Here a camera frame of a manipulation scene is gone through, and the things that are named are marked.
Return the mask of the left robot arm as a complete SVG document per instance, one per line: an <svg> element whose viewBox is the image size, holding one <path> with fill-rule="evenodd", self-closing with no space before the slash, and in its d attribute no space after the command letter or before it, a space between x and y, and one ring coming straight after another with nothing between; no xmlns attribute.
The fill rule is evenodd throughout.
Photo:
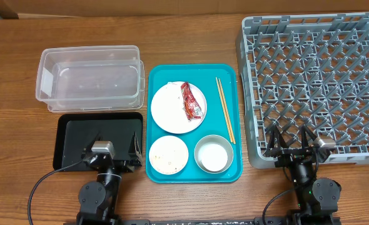
<svg viewBox="0 0 369 225"><path fill-rule="evenodd" d="M132 173L143 165L138 137L132 135L128 157L115 158L116 150L111 141L97 135L82 152L85 165L97 171L95 181L82 186L78 194L80 209L76 224L122 224L115 214L119 186L123 173Z"/></svg>

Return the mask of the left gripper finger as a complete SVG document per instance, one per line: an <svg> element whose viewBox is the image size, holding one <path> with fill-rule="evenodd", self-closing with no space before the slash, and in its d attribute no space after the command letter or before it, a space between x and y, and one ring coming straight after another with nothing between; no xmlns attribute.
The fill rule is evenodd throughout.
<svg viewBox="0 0 369 225"><path fill-rule="evenodd" d="M136 160L136 161L142 161L143 160L141 148L139 146L138 138L137 138L137 135L136 135L135 132L132 135L131 144L130 144L130 147L129 147L129 150L128 150L128 154L129 154L131 160Z"/></svg>
<svg viewBox="0 0 369 225"><path fill-rule="evenodd" d="M96 141L101 141L101 140L102 140L102 135L100 133L97 133L95 138L90 142L89 148L91 149Z"/></svg>

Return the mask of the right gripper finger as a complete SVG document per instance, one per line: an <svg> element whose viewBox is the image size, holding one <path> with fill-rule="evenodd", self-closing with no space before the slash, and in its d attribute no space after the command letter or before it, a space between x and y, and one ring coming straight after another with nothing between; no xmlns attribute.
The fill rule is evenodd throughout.
<svg viewBox="0 0 369 225"><path fill-rule="evenodd" d="M274 153L275 151L281 151L286 149L287 144L279 129L274 126L270 132L270 140L267 145L267 153Z"/></svg>
<svg viewBox="0 0 369 225"><path fill-rule="evenodd" d="M309 147L308 138L310 138L313 142L316 139L316 135L305 124L300 127L300 133L301 133L301 147L303 149Z"/></svg>

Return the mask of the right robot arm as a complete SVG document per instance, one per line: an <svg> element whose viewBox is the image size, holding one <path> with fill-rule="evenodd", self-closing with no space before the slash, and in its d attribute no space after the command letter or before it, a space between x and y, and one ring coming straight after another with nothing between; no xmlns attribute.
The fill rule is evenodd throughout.
<svg viewBox="0 0 369 225"><path fill-rule="evenodd" d="M270 140L265 154L276 158L275 166L289 170L287 178L293 187L273 197L262 212L263 224L340 224L340 218L333 217L338 210L341 185L329 178L318 178L320 164L325 162L335 141L315 135L308 126L300 128L301 146L291 148L287 145L277 127L270 131ZM289 210L285 217L270 219L266 216L268 208L277 199L294 192L298 209Z"/></svg>

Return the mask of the white paper cup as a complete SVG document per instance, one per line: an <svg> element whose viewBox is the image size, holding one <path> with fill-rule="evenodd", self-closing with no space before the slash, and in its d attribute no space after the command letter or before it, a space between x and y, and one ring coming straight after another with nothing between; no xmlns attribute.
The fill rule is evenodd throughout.
<svg viewBox="0 0 369 225"><path fill-rule="evenodd" d="M226 166L228 155L219 144L206 144L203 146L200 159L208 171L218 172Z"/></svg>

